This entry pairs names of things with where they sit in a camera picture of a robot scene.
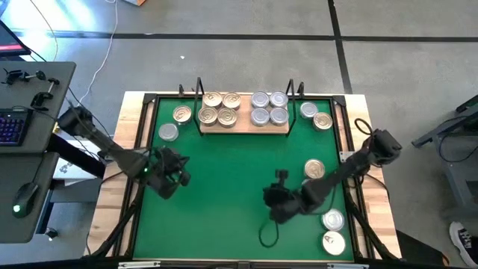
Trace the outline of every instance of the keyboard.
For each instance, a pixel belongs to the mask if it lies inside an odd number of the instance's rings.
[[[32,113],[27,108],[0,108],[0,146],[22,145]]]

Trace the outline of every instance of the shoe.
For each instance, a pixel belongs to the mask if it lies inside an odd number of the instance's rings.
[[[478,268],[477,241],[474,240],[475,245],[472,244],[472,237],[461,223],[453,221],[450,224],[450,238],[455,247],[460,250],[460,256],[465,264],[471,268]]]

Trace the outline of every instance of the can lid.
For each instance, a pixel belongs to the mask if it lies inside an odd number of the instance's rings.
[[[213,123],[217,119],[217,110],[215,108],[201,108],[198,118],[201,123]]]
[[[303,117],[313,118],[317,112],[319,110],[313,102],[304,102],[300,106],[300,113]]]
[[[236,108],[240,105],[240,95],[237,93],[227,93],[223,97],[223,104],[227,108]]]
[[[159,127],[159,137],[166,141],[175,140],[179,135],[178,127],[174,123],[165,123]]]
[[[310,159],[305,162],[305,175],[311,179],[321,179],[326,173],[326,168],[322,161]]]
[[[178,123],[187,122],[191,118],[191,109],[186,105],[180,105],[174,108],[173,118]]]
[[[286,123],[289,121],[289,113],[284,108],[274,108],[270,111],[270,120],[273,123]]]
[[[332,126],[332,118],[327,113],[319,112],[314,115],[314,125],[322,130],[327,130]]]
[[[264,108],[256,108],[251,113],[251,120],[256,124],[267,124],[269,119],[269,111]]]
[[[338,231],[344,228],[344,222],[344,216],[335,208],[322,215],[322,223],[330,231]]]
[[[345,238],[338,232],[328,231],[322,237],[322,245],[326,252],[337,256],[345,250]]]
[[[210,107],[216,107],[223,101],[223,97],[218,92],[207,92],[202,98],[204,99],[204,103]]]
[[[221,108],[217,112],[217,120],[223,125],[232,125],[238,120],[236,111],[232,108]]]
[[[270,103],[279,108],[283,108],[287,105],[289,98],[283,92],[274,92],[270,95]]]
[[[251,103],[255,108],[265,108],[269,105],[269,96],[265,92],[258,91],[251,96]]]

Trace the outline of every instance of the white cable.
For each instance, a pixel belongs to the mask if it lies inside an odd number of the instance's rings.
[[[110,38],[110,45],[108,46],[108,50],[106,51],[105,59],[103,60],[102,65],[98,68],[98,70],[93,75],[93,78],[91,79],[91,82],[90,82],[90,86],[88,86],[87,92],[80,98],[80,102],[83,101],[83,98],[86,97],[88,95],[88,93],[90,93],[91,86],[93,85],[93,82],[95,82],[95,79],[96,79],[96,74],[98,74],[98,72],[101,71],[101,69],[103,69],[103,66],[105,65],[106,60],[108,59],[108,56],[110,54],[111,44],[113,44],[114,33],[117,32],[117,27],[118,27],[118,0],[113,0],[113,1],[105,0],[105,1],[108,2],[108,3],[111,3],[111,4],[114,3],[114,13],[115,13],[115,17],[116,17],[116,23],[114,24],[113,33],[111,34],[111,38]]]
[[[48,21],[46,20],[45,16],[43,15],[43,13],[40,11],[40,9],[38,9],[38,7],[35,5],[35,3],[33,2],[33,0],[30,0],[30,2],[33,4],[33,6],[37,9],[38,13],[42,16],[43,20],[46,22],[47,26],[50,28],[50,31],[52,33],[52,36],[53,38],[55,39],[55,56],[53,57],[53,61],[56,61],[57,60],[57,55],[58,55],[58,41],[57,41],[57,37],[55,36],[55,33],[53,32],[53,28],[52,26],[48,23]]]

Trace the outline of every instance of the concrete floor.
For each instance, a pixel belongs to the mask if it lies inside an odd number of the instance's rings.
[[[114,5],[105,1],[37,2],[55,30],[113,29]],[[335,0],[335,7],[341,33],[347,36],[478,36],[478,4],[471,0]],[[118,33],[333,33],[326,0],[148,0],[139,8],[120,1],[118,11]],[[46,29],[27,0],[12,1],[1,19],[13,30]],[[22,40],[51,60],[55,45],[41,33],[28,32]],[[71,87],[82,96],[108,40],[58,42],[58,61],[78,65]],[[478,43],[344,42],[353,92],[366,95],[372,124],[391,131],[403,145],[402,157],[384,169],[395,225],[444,252],[455,266],[465,264],[448,237],[448,220],[440,218],[440,211],[453,204],[451,191],[431,145],[415,149],[410,142],[478,94],[477,49]],[[180,83],[192,87],[197,76],[212,90],[282,89],[295,78],[305,82],[309,93],[344,93],[334,41],[121,39],[114,40],[84,104],[113,133],[124,91],[176,90]],[[68,227],[76,218],[58,210],[52,221]],[[80,232],[66,229],[48,251],[28,255],[28,261],[81,256],[90,220],[79,221],[84,227]],[[477,220],[464,224],[478,235]],[[0,263],[27,262],[11,253],[30,253],[33,246],[43,249],[44,244],[48,242],[35,239],[22,246],[0,245]]]

